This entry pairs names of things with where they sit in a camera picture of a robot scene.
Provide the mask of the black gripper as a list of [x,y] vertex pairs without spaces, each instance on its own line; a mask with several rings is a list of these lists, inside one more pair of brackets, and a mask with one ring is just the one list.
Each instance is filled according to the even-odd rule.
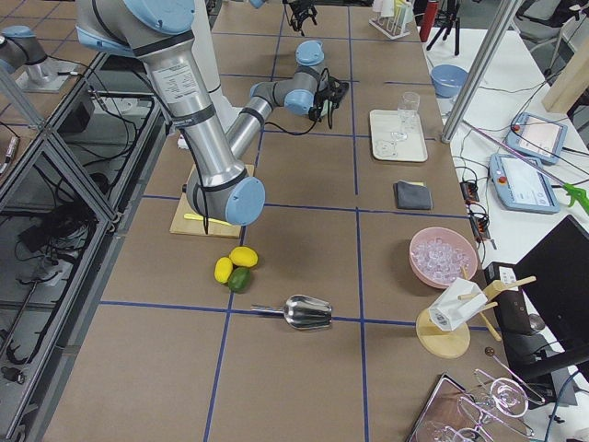
[[333,112],[331,119],[327,122],[333,122],[334,111],[340,106],[341,101],[346,96],[349,90],[349,83],[341,81],[335,76],[327,76],[323,87],[315,94],[312,107],[308,111],[308,118],[312,122],[319,122],[319,114],[321,112],[323,101],[331,97],[333,101]]
[[288,1],[287,5],[291,9],[289,24],[300,35],[304,35],[303,26],[307,19],[310,18],[315,26],[318,24],[318,12],[313,0],[292,0]]

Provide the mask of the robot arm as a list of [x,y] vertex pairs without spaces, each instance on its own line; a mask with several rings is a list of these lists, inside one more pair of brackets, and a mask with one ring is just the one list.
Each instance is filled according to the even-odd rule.
[[191,208],[206,219],[252,224],[265,204],[265,188],[241,158],[274,109],[320,117],[338,83],[328,73],[322,42],[300,43],[294,75],[253,86],[236,118],[222,122],[203,1],[79,1],[76,13],[81,44],[144,65],[154,94],[195,162],[185,191]]

